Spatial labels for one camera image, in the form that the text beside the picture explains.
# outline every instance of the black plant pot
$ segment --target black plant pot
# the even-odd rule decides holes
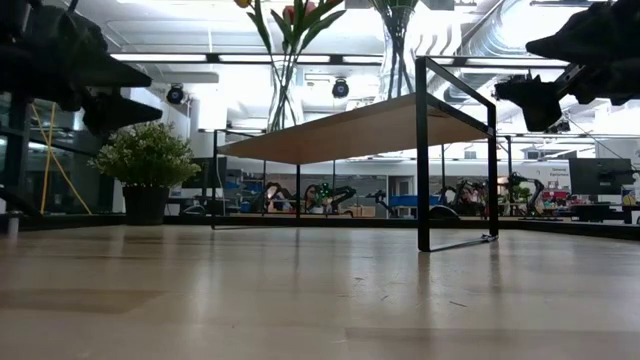
[[[127,186],[122,188],[127,225],[162,225],[169,188]]]

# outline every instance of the wooden floor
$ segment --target wooden floor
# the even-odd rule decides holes
[[[0,358],[640,358],[640,243],[503,231],[427,254],[415,236],[22,233],[0,243]]]

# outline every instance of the security camera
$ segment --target security camera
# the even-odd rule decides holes
[[[171,89],[167,92],[167,101],[169,104],[182,105],[187,101],[187,94],[182,89],[182,84],[172,84]]]
[[[336,99],[346,98],[349,95],[349,85],[347,85],[347,80],[336,79],[336,83],[333,84],[333,90],[331,93]]]

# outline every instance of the shelf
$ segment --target shelf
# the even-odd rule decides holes
[[[484,123],[427,94],[429,145],[489,138]],[[229,156],[303,165],[416,148],[416,96],[405,95],[219,148]]]

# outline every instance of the glass vase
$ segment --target glass vase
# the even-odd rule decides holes
[[[413,93],[415,90],[416,37],[412,35],[414,9],[392,7],[381,14],[384,29],[384,57],[380,67],[378,101]]]
[[[271,67],[273,97],[269,108],[268,133],[303,121],[302,107],[296,98],[296,75],[296,64],[277,61]]]

